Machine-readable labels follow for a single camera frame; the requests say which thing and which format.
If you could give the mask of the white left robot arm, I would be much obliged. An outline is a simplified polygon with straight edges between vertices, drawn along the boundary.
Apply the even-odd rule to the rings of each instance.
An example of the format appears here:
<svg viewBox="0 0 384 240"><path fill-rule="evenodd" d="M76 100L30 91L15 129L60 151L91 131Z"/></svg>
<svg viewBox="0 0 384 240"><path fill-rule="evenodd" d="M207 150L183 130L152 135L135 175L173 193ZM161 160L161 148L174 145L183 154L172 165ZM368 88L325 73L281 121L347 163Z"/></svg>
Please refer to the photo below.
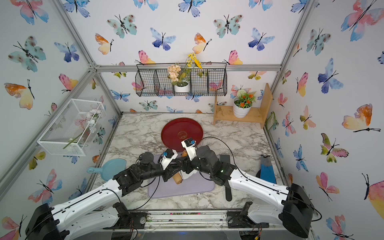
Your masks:
<svg viewBox="0 0 384 240"><path fill-rule="evenodd" d="M119 172L100 187L63 204L36 208L28 226L27 240L71 240L104 228L129 228L133 217L122 197L140 188L143 181L159 178L169 180L185 170L189 157L179 157L170 149L154 162L146 152L138 161Z"/></svg>

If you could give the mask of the white dough piece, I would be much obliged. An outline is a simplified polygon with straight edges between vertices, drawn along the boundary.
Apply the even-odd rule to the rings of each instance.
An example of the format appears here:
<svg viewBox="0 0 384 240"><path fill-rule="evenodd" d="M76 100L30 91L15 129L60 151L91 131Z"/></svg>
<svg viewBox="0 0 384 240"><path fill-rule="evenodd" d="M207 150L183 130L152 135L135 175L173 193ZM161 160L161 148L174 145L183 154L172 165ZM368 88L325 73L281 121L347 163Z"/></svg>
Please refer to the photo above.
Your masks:
<svg viewBox="0 0 384 240"><path fill-rule="evenodd" d="M186 180L186 179L190 178L191 176L193 176L194 174L196 174L197 172L198 171L196 171L196 170L193 170L189 174L187 174L185 172L181 172L181 175L182 175L183 180Z"/></svg>

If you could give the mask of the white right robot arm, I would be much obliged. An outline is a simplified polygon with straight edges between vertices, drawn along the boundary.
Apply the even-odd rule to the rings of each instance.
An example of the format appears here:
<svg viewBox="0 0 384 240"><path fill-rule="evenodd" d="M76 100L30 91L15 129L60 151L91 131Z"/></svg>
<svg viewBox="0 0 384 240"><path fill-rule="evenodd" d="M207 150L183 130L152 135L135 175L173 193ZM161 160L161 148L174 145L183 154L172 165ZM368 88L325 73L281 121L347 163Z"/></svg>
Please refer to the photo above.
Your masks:
<svg viewBox="0 0 384 240"><path fill-rule="evenodd" d="M194 171L208 174L216 185L245 192L270 205L265 209L255 203L246 207L252 222L282 225L300 238L309 237L315 207L301 186L277 185L249 175L235 165L219 161L208 146L189 146L185 150L182 170L186 174Z"/></svg>

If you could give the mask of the lavender silicone mat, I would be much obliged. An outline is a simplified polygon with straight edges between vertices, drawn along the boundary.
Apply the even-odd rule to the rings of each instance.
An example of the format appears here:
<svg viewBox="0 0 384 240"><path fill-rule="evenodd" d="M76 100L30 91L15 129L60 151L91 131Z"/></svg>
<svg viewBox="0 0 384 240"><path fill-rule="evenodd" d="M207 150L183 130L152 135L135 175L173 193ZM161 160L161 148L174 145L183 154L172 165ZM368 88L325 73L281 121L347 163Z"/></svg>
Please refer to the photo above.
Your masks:
<svg viewBox="0 0 384 240"><path fill-rule="evenodd" d="M193 174L180 184L176 184L173 178L164 182L160 177L159 186L158 180L148 186L148 196L152 198L167 198L182 195L192 195L205 192L211 192L215 189L215 183L204 179L199 173Z"/></svg>

